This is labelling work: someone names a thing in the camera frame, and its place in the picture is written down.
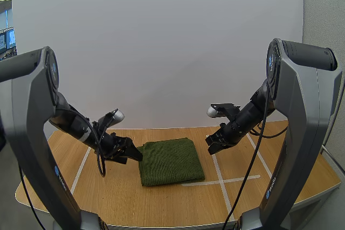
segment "white tape line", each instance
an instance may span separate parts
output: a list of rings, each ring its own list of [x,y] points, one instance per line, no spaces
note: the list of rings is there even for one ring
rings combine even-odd
[[[82,168],[84,167],[84,164],[85,164],[85,162],[86,162],[87,156],[88,156],[88,154],[90,153],[90,150],[91,150],[91,148],[89,147],[89,148],[87,149],[86,153],[85,153],[84,158],[83,158],[82,161],[81,161],[81,164],[80,164],[80,166],[79,166],[79,170],[78,170],[77,175],[75,176],[74,182],[73,182],[73,184],[72,184],[72,188],[71,188],[71,193],[72,193],[72,194],[73,194],[73,192],[74,192],[74,190],[75,190],[75,187],[76,187],[76,185],[77,185],[79,176],[80,176],[80,174],[81,174]]]
[[[199,182],[199,183],[183,183],[182,186],[199,186],[199,185],[211,185],[211,184],[219,184],[218,180],[213,180],[211,182]]]
[[[260,177],[261,177],[260,175],[252,175],[252,176],[248,176],[247,180],[257,179],[257,178],[260,178]],[[233,183],[233,182],[241,182],[242,180],[244,180],[244,177],[224,180],[224,182],[225,183]]]
[[[257,179],[257,178],[260,178],[260,177],[261,177],[260,175],[252,175],[252,176],[248,176],[247,180]],[[225,182],[225,183],[233,183],[233,182],[240,182],[242,180],[244,180],[244,177],[223,180],[223,182]],[[220,181],[213,180],[213,181],[210,181],[210,182],[183,183],[181,185],[182,186],[200,186],[200,185],[211,185],[211,184],[220,184]]]
[[[255,149],[257,146],[254,144],[254,141],[252,140],[252,138],[250,137],[250,135],[248,133],[247,133],[247,138],[249,139],[250,143],[252,144],[253,148]],[[266,169],[268,176],[270,178],[272,178],[272,173],[271,173],[270,169],[268,168],[264,158],[262,157],[262,155],[260,154],[259,151],[258,151],[258,157],[259,157],[260,161],[262,162],[262,164],[264,165],[264,168]]]
[[[222,193],[223,193],[223,196],[224,196],[227,212],[229,213],[230,210],[231,210],[231,204],[230,204],[229,197],[227,196],[225,184],[224,184],[223,177],[222,177],[222,174],[221,174],[220,169],[219,169],[219,165],[218,165],[218,161],[217,161],[216,155],[212,155],[212,158],[213,158],[213,162],[214,162],[215,167],[216,167],[216,172],[217,172],[218,180],[219,180],[219,183],[220,183],[220,188],[222,189]],[[235,220],[235,218],[233,217],[233,214],[232,214],[231,217],[230,217],[230,221],[234,221],[234,220]]]

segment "gray cubicle wall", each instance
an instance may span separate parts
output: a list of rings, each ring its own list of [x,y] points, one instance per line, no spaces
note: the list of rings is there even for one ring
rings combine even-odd
[[[303,0],[303,42],[332,48],[345,71],[345,0]],[[326,147],[343,167],[345,167],[344,124],[345,99],[342,99]],[[344,183],[344,176],[325,152],[323,155]],[[345,229],[344,204],[345,186],[342,184],[304,229]]]

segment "green towel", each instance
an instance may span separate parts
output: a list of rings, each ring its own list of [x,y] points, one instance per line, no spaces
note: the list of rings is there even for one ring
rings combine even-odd
[[[194,143],[188,138],[147,142],[138,147],[143,159],[139,162],[142,186],[181,182],[197,182],[205,174]]]

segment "black cable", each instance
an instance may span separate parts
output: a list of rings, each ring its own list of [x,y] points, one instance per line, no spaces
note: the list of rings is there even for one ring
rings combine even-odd
[[[263,138],[274,138],[274,137],[278,137],[281,134],[283,134],[285,131],[287,130],[287,127],[285,129],[283,129],[281,132],[273,135],[273,136],[265,136],[263,135]],[[260,133],[258,133],[255,129],[251,129],[251,131],[249,131],[250,134],[254,135],[254,136],[259,136]]]
[[[344,168],[338,163],[338,161],[334,158],[334,156],[332,156],[332,154],[327,150],[327,148],[322,145],[321,146],[323,148],[323,150],[329,155],[329,157],[333,160],[333,162],[338,166],[339,170],[343,173],[343,175],[345,176],[345,170]]]
[[[42,228],[43,230],[45,230],[44,226],[42,225],[41,221],[39,220],[38,216],[36,215],[35,209],[33,208],[33,205],[32,205],[32,202],[31,202],[31,199],[30,199],[30,197],[29,197],[29,193],[27,192],[27,189],[26,189],[26,186],[25,186],[25,182],[24,182],[24,177],[23,177],[22,168],[20,167],[19,163],[18,163],[18,167],[19,167],[20,179],[22,180],[23,188],[24,188],[24,191],[25,191],[25,194],[26,194],[27,200],[29,201],[29,204],[30,204],[31,210],[32,210],[32,212],[33,212],[33,214],[34,214],[34,217],[36,218],[37,222],[38,222],[38,223],[39,223],[39,225],[41,226],[41,228]]]
[[[105,177],[106,175],[106,164],[105,164],[105,159],[104,159],[104,153],[102,151],[102,147],[101,147],[101,138],[98,139],[97,133],[94,130],[94,128],[91,126],[90,121],[88,121],[82,114],[80,114],[79,112],[77,112],[76,110],[70,110],[70,109],[65,109],[65,108],[56,108],[56,110],[64,110],[64,111],[69,111],[70,113],[75,114],[76,116],[80,117],[86,124],[87,126],[90,128],[96,143],[97,143],[97,166],[98,166],[98,170],[100,172],[100,174],[102,175],[102,177]],[[101,156],[101,162],[102,162],[102,169],[101,169],[101,165],[99,162],[99,157]]]
[[[244,179],[243,179],[243,182],[242,182],[242,184],[241,184],[241,187],[239,188],[239,191],[238,191],[236,200],[235,200],[235,202],[233,203],[233,206],[232,206],[232,209],[231,209],[229,215],[227,215],[227,218],[226,218],[226,220],[225,220],[225,222],[224,222],[224,225],[223,225],[222,230],[225,230],[226,224],[227,224],[228,220],[230,219],[230,216],[231,216],[231,214],[233,213],[233,211],[234,211],[234,209],[235,209],[235,207],[236,207],[236,205],[237,205],[237,202],[238,202],[238,200],[239,200],[239,197],[241,196],[243,187],[244,187],[244,185],[245,185],[245,183],[246,183],[246,181],[247,181],[247,178],[248,178],[248,176],[249,176],[250,170],[251,170],[252,167],[253,167],[253,164],[254,164],[254,161],[255,161],[255,157],[257,156],[257,153],[258,153],[258,151],[259,151],[259,147],[260,147],[261,140],[263,139],[265,124],[266,124],[266,119],[267,119],[268,98],[269,98],[269,94],[270,94],[270,88],[269,88],[268,83],[267,83],[266,103],[265,103],[265,111],[264,111],[264,118],[263,118],[263,127],[262,127],[262,129],[261,129],[260,136],[259,136],[259,139],[258,139],[258,143],[257,143],[257,146],[256,146],[256,148],[255,148],[255,150],[254,150],[252,160],[250,161],[250,164],[249,164],[249,166],[248,166],[246,175],[244,176]]]

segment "gray floor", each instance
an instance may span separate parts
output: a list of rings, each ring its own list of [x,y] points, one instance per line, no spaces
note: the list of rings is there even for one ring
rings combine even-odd
[[[0,177],[0,230],[41,229],[31,209],[15,198],[20,176],[17,160],[8,144],[0,151]],[[45,229],[51,230],[52,217],[41,211],[37,215]]]

